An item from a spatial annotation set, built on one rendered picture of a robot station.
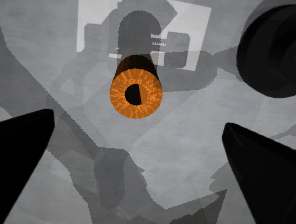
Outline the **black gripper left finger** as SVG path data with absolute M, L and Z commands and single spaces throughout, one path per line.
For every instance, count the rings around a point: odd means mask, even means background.
M 0 121 L 0 224 L 41 160 L 54 128 L 52 109 Z

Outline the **orange knob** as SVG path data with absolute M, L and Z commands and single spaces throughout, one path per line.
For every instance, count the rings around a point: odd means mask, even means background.
M 133 119 L 150 116 L 162 95 L 156 69 L 148 58 L 130 55 L 120 62 L 110 87 L 110 100 L 118 113 Z

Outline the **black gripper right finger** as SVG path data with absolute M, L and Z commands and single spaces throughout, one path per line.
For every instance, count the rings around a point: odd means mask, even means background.
M 296 149 L 235 123 L 222 142 L 255 223 L 296 224 Z

